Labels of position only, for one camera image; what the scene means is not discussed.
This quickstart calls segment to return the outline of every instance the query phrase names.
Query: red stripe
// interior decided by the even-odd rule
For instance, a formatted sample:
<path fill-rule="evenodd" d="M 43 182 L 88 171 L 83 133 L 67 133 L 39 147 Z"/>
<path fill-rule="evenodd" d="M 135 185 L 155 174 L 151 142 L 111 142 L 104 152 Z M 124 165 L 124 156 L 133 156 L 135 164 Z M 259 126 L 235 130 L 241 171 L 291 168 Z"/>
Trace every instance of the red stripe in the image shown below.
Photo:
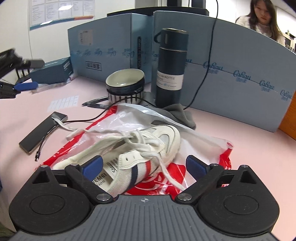
<path fill-rule="evenodd" d="M 93 122 L 90 126 L 86 127 L 86 130 L 90 129 L 91 127 L 95 126 L 96 124 L 98 124 L 100 121 L 102 121 L 103 119 L 107 118 L 108 116 L 115 114 L 117 111 L 117 106 L 113 106 L 111 107 L 107 113 L 100 119 L 98 119 L 97 121 Z M 47 159 L 44 163 L 42 163 L 41 165 L 48 165 L 51 166 L 59 157 L 67 154 L 70 149 L 72 148 L 72 146 L 74 146 L 74 144 L 76 144 L 80 138 L 82 137 L 84 133 L 81 133 L 77 136 L 75 136 L 73 138 L 73 140 L 69 141 L 66 145 L 64 145 L 61 149 L 59 149 L 52 157 L 50 157 L 49 159 Z"/>
<path fill-rule="evenodd" d="M 151 171 L 151 161 L 145 162 L 146 164 L 146 173 L 145 173 L 145 178 L 149 176 L 150 171 Z"/>

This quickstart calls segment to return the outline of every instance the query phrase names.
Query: thermos bottle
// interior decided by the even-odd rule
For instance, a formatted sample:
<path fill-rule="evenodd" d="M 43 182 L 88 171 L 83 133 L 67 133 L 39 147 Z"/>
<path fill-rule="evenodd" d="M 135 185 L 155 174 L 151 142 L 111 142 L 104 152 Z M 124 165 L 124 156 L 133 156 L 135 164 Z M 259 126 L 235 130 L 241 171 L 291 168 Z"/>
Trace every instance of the thermos bottle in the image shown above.
<path fill-rule="evenodd" d="M 187 57 L 188 33 L 163 28 L 154 37 L 154 41 L 160 43 L 155 103 L 158 108 L 163 108 L 179 103 Z"/>

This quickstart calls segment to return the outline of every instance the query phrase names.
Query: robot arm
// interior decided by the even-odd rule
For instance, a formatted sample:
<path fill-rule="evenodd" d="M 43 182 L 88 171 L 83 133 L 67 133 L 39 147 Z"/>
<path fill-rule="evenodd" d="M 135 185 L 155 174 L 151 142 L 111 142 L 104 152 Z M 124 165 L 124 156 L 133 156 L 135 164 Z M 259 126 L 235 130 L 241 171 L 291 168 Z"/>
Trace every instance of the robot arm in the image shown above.
<path fill-rule="evenodd" d="M 42 59 L 28 60 L 22 59 L 15 54 L 14 49 L 9 49 L 0 53 L 0 78 L 4 77 L 14 69 L 22 70 L 27 69 L 30 73 L 30 69 L 40 69 L 44 66 Z M 22 81 L 30 79 L 30 74 L 22 77 Z M 15 98 L 20 91 L 14 89 L 14 85 L 0 81 L 0 99 L 12 99 Z"/>

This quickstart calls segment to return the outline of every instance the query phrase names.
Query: black gadget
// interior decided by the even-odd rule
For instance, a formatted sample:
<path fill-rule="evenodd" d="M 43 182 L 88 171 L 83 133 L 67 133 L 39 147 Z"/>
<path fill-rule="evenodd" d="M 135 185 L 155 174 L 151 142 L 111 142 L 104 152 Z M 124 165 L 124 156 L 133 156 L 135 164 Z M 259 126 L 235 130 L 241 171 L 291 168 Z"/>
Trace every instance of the black gadget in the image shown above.
<path fill-rule="evenodd" d="M 49 117 L 42 121 L 34 130 L 32 130 L 20 143 L 20 147 L 28 154 L 40 144 L 45 136 L 48 136 L 57 128 L 57 123 L 52 117 L 64 121 L 68 118 L 65 114 L 53 112 Z"/>

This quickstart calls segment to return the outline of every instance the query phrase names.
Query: orange panel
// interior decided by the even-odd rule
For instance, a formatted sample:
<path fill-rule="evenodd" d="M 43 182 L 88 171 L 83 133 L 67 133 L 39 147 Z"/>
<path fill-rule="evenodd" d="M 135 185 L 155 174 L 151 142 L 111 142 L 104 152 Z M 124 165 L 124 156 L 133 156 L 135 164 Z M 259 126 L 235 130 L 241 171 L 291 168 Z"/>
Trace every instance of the orange panel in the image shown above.
<path fill-rule="evenodd" d="M 296 140 L 296 92 L 279 129 Z"/>

